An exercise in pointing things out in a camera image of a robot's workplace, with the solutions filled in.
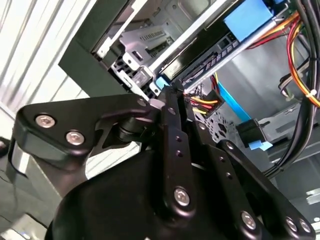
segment screw hole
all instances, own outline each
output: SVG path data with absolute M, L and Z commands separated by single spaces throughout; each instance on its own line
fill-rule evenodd
M 232 179 L 232 176 L 231 176 L 231 174 L 230 174 L 229 172 L 227 172 L 225 175 L 226 175 L 226 177 L 227 177 L 228 179 L 230 179 L 230 180 Z
M 184 155 L 182 154 L 182 152 L 181 151 L 176 151 L 176 155 L 178 156 L 178 157 L 180 157 L 180 158 L 182 158 Z

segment black wire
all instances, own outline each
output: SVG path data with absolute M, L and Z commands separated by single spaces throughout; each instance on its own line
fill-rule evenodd
M 3 218 L 4 220 L 6 220 L 6 221 L 8 221 L 9 223 L 12 224 L 12 221 L 10 221 L 8 218 L 6 218 L 6 217 L 4 217 L 4 216 L 0 215 L 0 218 Z
M 300 72 L 300 69 L 303 68 L 306 64 L 308 64 L 310 61 L 310 58 L 308 57 L 306 60 L 303 61 L 303 63 L 296 69 L 297 72 Z M 280 84 L 278 86 L 278 88 L 280 89 L 280 91 L 282 92 L 283 90 L 285 90 L 285 88 L 287 88 L 287 86 L 291 83 L 291 80 L 288 81 L 286 84 L 284 84 L 285 81 L 287 81 L 288 79 L 291 78 L 291 73 L 288 73 L 287 75 L 283 76 L 280 79 Z
M 310 42 L 310 74 L 308 75 L 307 85 L 317 90 L 316 97 L 319 98 L 320 80 L 317 76 L 320 73 L 319 68 L 319 49 L 320 49 L 320 25 L 317 20 L 316 12 L 311 7 L 310 0 L 296 0 L 297 10 L 300 18 L 305 25 L 307 36 Z M 306 97 L 303 99 L 299 111 L 296 127 L 291 139 L 290 145 L 281 160 L 265 171 L 268 178 L 273 178 L 277 174 L 287 169 L 306 148 L 311 137 L 314 116 L 318 108 L 314 106 Z
M 2 179 L 3 181 L 5 181 L 5 182 L 8 183 L 8 184 L 11 184 L 11 182 L 5 180 L 2 176 L 0 176 L 0 179 Z

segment silver metal frame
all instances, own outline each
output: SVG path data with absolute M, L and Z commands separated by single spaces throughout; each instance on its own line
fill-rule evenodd
M 230 54 L 225 56 L 222 60 L 220 60 L 210 71 L 208 71 L 205 75 L 197 79 L 196 81 L 192 81 L 190 84 L 186 84 L 184 91 L 186 93 L 191 93 L 196 89 L 197 86 L 202 84 L 207 78 L 214 75 L 220 68 L 222 68 L 225 64 L 239 55 L 243 50 L 246 50 L 249 46 L 251 46 L 256 40 L 258 40 L 261 36 L 263 36 L 266 32 L 271 30 L 277 25 L 275 20 L 269 20 L 263 27 L 258 29 L 255 33 L 253 33 L 250 37 L 248 37 L 245 41 L 243 41 L 235 50 L 233 50 Z
M 119 39 L 125 47 L 125 54 L 122 57 L 123 61 L 134 71 L 138 70 L 141 66 L 152 64 L 157 56 L 151 56 L 147 50 L 152 50 L 166 43 L 168 37 L 161 26 L 149 26 L 123 32 Z
M 99 47 L 96 54 L 100 58 L 103 59 L 107 55 L 108 51 L 110 50 L 110 47 L 116 42 L 116 40 L 120 37 L 120 35 L 123 33 L 126 27 L 130 24 L 130 22 L 146 4 L 146 2 L 147 0 L 135 0 L 131 6 L 128 6 L 128 8 L 132 8 L 133 12 L 124 22 L 124 24 L 120 27 L 120 29 L 116 32 L 116 34 L 113 37 L 108 36 L 106 40 L 103 42 L 103 44 Z
M 176 40 L 171 44 L 149 67 L 150 71 L 155 72 L 158 67 L 193 34 L 197 33 L 204 23 L 218 11 L 228 0 L 216 0 L 201 16 Z

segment red wire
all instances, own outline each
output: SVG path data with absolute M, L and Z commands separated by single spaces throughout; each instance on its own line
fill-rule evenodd
M 259 47 L 259 46 L 261 46 L 261 45 L 263 45 L 263 44 L 266 44 L 266 43 L 268 43 L 268 42 L 270 42 L 270 41 L 278 38 L 278 37 L 279 37 L 280 35 L 282 35 L 285 31 L 286 31 L 285 28 L 282 29 L 282 30 L 280 30 L 280 31 L 277 31 L 276 33 L 272 34 L 271 36 L 269 36 L 269 37 L 267 37 L 267 38 L 265 38 L 265 39 L 263 39 L 263 40 L 261 40 L 261 41 L 259 41 L 259 42 L 257 42 L 257 43 L 254 43 L 254 45 L 248 47 L 248 49 L 255 49 L 255 48 L 257 48 L 257 47 Z
M 293 71 L 294 63 L 292 62 L 292 59 L 290 57 L 290 55 L 291 55 L 290 46 L 291 46 L 292 36 L 293 36 L 294 30 L 295 30 L 295 27 L 299 24 L 299 21 L 300 21 L 299 18 L 294 21 L 294 23 L 292 24 L 292 27 L 290 29 L 288 39 L 286 40 L 286 53 L 288 55 L 288 63 L 289 63 L 289 68 L 291 71 Z

